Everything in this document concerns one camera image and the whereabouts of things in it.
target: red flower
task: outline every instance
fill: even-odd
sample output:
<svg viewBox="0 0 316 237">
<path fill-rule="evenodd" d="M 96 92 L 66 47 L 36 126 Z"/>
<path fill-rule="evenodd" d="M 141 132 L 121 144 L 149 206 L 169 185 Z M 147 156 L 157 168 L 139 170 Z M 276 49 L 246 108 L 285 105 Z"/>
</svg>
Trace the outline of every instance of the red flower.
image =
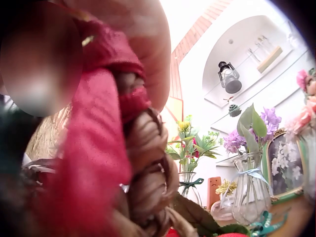
<svg viewBox="0 0 316 237">
<path fill-rule="evenodd" d="M 195 138 L 193 138 L 192 141 L 193 141 L 193 144 L 194 144 L 194 145 L 197 144 L 197 142 L 195 141 Z M 199 158 L 200 153 L 196 150 L 196 151 L 192 154 L 192 156 L 194 156 L 194 157 L 196 157 L 196 158 Z"/>
</svg>

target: yellow flower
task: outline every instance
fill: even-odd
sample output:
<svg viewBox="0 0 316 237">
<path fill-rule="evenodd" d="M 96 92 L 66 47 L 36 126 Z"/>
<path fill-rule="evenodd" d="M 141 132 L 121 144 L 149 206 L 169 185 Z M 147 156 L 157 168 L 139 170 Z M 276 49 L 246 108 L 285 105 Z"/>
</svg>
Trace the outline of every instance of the yellow flower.
<svg viewBox="0 0 316 237">
<path fill-rule="evenodd" d="M 187 131 L 190 127 L 190 122 L 179 122 L 179 131 L 184 132 Z"/>
<path fill-rule="evenodd" d="M 233 194 L 233 191 L 237 188 L 237 183 L 232 182 L 230 183 L 228 180 L 224 179 L 224 182 L 218 186 L 218 188 L 215 190 L 216 194 L 224 194 L 229 186 L 229 189 L 226 193 L 226 196 L 230 196 Z"/>
</svg>

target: green ribbon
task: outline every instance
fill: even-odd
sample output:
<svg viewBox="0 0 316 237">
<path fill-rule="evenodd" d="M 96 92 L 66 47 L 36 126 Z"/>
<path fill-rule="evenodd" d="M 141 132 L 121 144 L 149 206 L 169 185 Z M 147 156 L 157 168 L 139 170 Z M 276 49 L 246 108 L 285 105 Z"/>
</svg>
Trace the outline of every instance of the green ribbon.
<svg viewBox="0 0 316 237">
<path fill-rule="evenodd" d="M 284 215 L 283 221 L 278 222 L 277 224 L 271 225 L 272 214 L 264 211 L 259 222 L 252 223 L 249 227 L 251 229 L 250 237 L 266 237 L 268 233 L 271 233 L 279 229 L 286 221 L 288 214 Z"/>
<path fill-rule="evenodd" d="M 187 190 L 190 187 L 196 188 L 196 185 L 201 184 L 203 182 L 204 182 L 204 179 L 199 178 L 199 179 L 195 180 L 194 182 L 180 182 L 179 187 L 184 186 L 184 189 L 183 189 L 183 192 L 184 192 L 185 190 Z"/>
</svg>

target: painting of white flowers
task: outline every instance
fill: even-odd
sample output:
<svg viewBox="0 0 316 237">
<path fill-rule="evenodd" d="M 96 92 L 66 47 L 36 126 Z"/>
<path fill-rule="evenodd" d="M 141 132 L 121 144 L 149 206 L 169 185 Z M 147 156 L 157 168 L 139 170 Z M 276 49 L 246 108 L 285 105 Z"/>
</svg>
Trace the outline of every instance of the painting of white flowers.
<svg viewBox="0 0 316 237">
<path fill-rule="evenodd" d="M 303 185 L 305 162 L 299 142 L 286 143 L 279 133 L 265 147 L 263 174 L 273 190 L 273 202 L 299 195 Z"/>
</svg>

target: blue ribbon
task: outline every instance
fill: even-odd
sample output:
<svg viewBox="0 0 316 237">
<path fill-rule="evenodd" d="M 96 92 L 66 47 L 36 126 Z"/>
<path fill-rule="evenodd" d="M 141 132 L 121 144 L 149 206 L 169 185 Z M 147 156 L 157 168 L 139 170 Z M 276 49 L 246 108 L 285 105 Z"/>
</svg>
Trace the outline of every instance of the blue ribbon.
<svg viewBox="0 0 316 237">
<path fill-rule="evenodd" d="M 272 194 L 273 191 L 272 191 L 272 188 L 271 188 L 270 184 L 265 180 L 265 178 L 264 178 L 261 174 L 258 173 L 258 171 L 260 171 L 260 169 L 255 168 L 255 169 L 250 169 L 250 170 L 247 170 L 247 171 L 244 171 L 244 172 L 237 173 L 237 174 L 232 178 L 232 181 L 230 182 L 230 184 L 231 184 L 237 177 L 239 177 L 240 175 L 247 174 L 247 175 L 250 175 L 250 176 L 252 176 L 252 177 L 254 177 L 254 178 L 256 178 L 256 179 L 261 179 L 262 181 L 264 181 L 264 182 L 268 185 L 270 194 Z M 225 200 L 226 194 L 227 194 L 227 192 L 228 192 L 228 190 L 229 190 L 230 184 L 228 185 L 228 187 L 227 187 L 227 189 L 226 189 L 226 191 L 225 191 L 225 193 L 223 194 L 223 197 L 222 197 L 222 199 L 221 199 L 221 205 L 220 205 L 221 207 L 222 207 L 223 202 L 224 202 L 224 200 Z"/>
</svg>

